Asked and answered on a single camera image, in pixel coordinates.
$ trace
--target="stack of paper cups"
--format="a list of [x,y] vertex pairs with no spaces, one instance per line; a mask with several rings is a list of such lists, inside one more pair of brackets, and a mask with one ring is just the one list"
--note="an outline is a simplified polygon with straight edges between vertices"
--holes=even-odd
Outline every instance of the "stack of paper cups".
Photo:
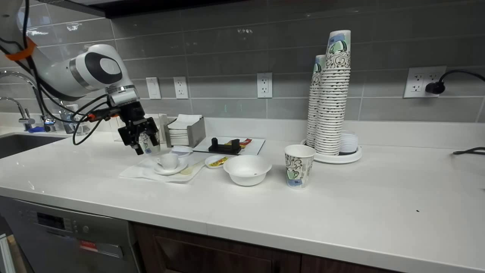
[[[325,67],[325,55],[315,56],[315,65],[313,66],[313,77],[319,75]],[[313,84],[310,87],[310,98],[308,100],[308,124],[307,124],[307,145],[313,147],[315,143],[315,135],[317,134],[317,115],[318,106],[320,103],[320,91],[313,89]]]
[[325,58],[310,88],[310,94],[320,95],[313,145],[320,154],[338,155],[350,81],[350,30],[330,33]]

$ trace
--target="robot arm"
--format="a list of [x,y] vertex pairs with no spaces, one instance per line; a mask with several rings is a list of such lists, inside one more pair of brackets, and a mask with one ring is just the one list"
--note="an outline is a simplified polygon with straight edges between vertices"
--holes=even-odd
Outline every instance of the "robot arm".
[[[0,50],[5,54],[21,51],[23,36],[16,25],[22,0],[3,3],[0,11]],[[145,118],[136,88],[129,79],[126,67],[118,52],[109,45],[94,45],[87,52],[59,63],[50,61],[38,48],[32,60],[37,67],[40,85],[58,99],[76,101],[90,92],[105,89],[109,109],[94,111],[88,116],[93,122],[119,116],[125,127],[119,128],[125,145],[143,154],[138,143],[141,133],[146,133],[153,145],[158,145],[157,126],[153,118]],[[30,73],[25,59],[17,63]]]

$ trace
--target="white countertop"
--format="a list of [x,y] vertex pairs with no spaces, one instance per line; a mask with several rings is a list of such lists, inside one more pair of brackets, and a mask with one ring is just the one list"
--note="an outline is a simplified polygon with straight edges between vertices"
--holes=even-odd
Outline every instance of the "white countertop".
[[245,188],[222,168],[188,184],[119,178],[143,158],[111,133],[71,141],[0,159],[0,195],[407,273],[485,272],[485,156],[363,145],[293,190],[283,148],[295,142],[266,141],[273,168]]

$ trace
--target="sink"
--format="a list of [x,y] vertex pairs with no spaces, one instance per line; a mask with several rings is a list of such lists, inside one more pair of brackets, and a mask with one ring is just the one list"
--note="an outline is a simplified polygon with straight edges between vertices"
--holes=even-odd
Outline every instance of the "sink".
[[0,158],[18,154],[63,139],[65,139],[65,137],[15,133],[2,135],[0,136]]

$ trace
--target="orange strap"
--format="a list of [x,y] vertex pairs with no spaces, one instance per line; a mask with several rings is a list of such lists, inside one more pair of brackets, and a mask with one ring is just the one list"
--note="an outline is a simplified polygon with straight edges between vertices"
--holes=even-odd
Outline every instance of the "orange strap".
[[27,37],[28,47],[20,52],[14,54],[5,54],[7,58],[11,61],[20,61],[32,55],[33,50],[37,46],[30,38]]

